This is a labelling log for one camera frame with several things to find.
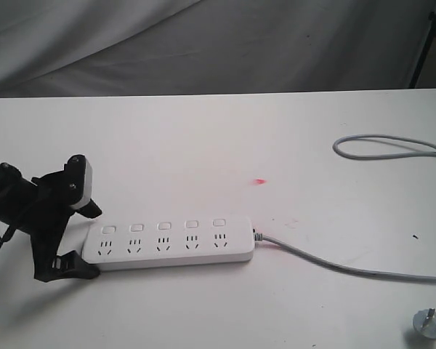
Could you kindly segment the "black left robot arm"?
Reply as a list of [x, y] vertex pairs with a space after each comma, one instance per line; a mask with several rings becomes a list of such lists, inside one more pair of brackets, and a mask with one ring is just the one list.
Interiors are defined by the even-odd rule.
[[0, 161], [0, 249], [16, 231], [27, 233], [36, 280], [99, 276], [99, 268], [84, 261], [77, 251], [57, 253], [74, 214], [88, 219], [102, 214], [92, 200], [92, 167], [85, 156], [73, 155], [62, 170], [31, 180]]

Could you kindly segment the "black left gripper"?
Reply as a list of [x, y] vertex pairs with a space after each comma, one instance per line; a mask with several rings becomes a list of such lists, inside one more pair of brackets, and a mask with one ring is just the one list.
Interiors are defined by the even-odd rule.
[[[31, 210], [34, 278], [49, 282], [69, 278], [90, 280], [98, 277], [100, 269], [83, 260], [75, 250], [63, 256], [57, 254], [68, 221], [75, 213], [70, 206], [70, 188], [65, 165], [63, 170], [34, 177], [31, 182], [37, 187], [37, 201]], [[92, 199], [76, 212], [88, 219], [95, 219], [102, 214], [101, 208]]]

